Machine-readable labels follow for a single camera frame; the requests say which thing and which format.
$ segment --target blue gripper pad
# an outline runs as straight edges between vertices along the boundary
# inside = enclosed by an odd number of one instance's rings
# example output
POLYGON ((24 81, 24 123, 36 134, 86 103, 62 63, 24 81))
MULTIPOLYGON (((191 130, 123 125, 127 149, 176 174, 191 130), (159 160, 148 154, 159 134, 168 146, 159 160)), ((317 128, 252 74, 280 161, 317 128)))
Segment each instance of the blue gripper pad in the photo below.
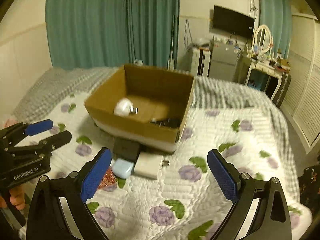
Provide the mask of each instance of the blue gripper pad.
POLYGON ((218 182, 225 198, 233 203, 238 201, 237 185, 216 154, 211 150, 207 156, 208 166, 218 182))
POLYGON ((87 199, 93 198, 97 188, 106 174, 107 169, 111 165, 112 154, 109 149, 105 150, 94 166, 91 168, 87 176, 84 178, 81 186, 80 197, 85 203, 87 199))
POLYGON ((50 119, 29 124, 24 130, 26 135, 34 136, 38 133, 50 130, 53 127, 53 122, 50 119))

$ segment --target bed sheet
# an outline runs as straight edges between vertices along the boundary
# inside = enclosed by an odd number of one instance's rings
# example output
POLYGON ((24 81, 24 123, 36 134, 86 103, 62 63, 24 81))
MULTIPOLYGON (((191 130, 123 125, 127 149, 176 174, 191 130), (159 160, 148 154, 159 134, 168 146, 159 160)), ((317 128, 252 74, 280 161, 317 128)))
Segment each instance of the bed sheet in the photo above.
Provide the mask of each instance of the bed sheet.
MULTIPOLYGON (((114 138, 94 125, 84 108, 88 93, 71 93, 47 116, 52 130, 26 138, 21 145, 69 130, 71 142, 54 151, 48 176, 60 178, 78 171, 101 147, 112 149, 114 138)), ((158 180, 131 175, 100 189, 87 201, 89 209, 112 239, 210 239, 228 213, 227 201, 206 164, 207 153, 219 149, 240 172, 256 179, 278 177, 289 205, 292 239, 299 239, 311 223, 310 211, 290 191, 270 120, 256 108, 242 110, 191 109, 177 151, 158 180)), ((32 194, 36 180, 29 183, 32 194)), ((73 234, 81 239, 65 201, 62 202, 73 234)), ((254 216, 251 206, 238 239, 245 236, 254 216)), ((20 233, 25 235, 25 228, 20 233)))
MULTIPOLYGON (((117 67, 96 67, 66 71, 57 67, 52 68, 27 92, 13 113, 22 122, 41 120, 70 93, 92 91, 117 69, 117 67)), ((279 157, 284 164, 286 181, 290 185, 289 191, 296 202, 300 202, 298 177, 289 144, 286 120, 263 92, 227 81, 196 76, 191 107, 260 109, 271 121, 279 157)))

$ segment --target light blue case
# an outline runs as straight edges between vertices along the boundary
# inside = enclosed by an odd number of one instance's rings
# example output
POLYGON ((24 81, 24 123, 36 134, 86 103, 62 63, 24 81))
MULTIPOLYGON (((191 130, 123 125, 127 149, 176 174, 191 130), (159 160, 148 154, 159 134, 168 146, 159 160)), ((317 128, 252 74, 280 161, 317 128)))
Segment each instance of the light blue case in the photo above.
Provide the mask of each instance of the light blue case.
POLYGON ((121 179, 127 179, 131 175, 133 170, 134 163, 123 159, 117 159, 112 165, 111 170, 114 175, 118 176, 121 179))

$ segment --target white power adapter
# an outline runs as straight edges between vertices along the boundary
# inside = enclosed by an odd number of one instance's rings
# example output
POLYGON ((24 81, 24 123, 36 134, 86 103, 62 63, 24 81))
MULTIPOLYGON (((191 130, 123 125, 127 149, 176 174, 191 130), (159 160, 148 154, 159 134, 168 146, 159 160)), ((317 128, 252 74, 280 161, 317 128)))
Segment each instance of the white power adapter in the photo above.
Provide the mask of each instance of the white power adapter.
POLYGON ((169 165, 163 155, 140 152, 134 167, 134 173, 151 179, 158 179, 162 166, 169 165))

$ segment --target refrigerator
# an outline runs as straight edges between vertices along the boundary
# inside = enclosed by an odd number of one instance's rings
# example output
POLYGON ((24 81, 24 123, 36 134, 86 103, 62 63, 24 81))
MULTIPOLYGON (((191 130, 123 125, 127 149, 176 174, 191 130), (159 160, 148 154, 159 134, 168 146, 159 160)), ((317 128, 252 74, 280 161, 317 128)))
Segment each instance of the refrigerator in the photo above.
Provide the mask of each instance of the refrigerator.
POLYGON ((232 81, 238 59, 238 47, 223 43, 214 43, 212 49, 209 77, 232 81))

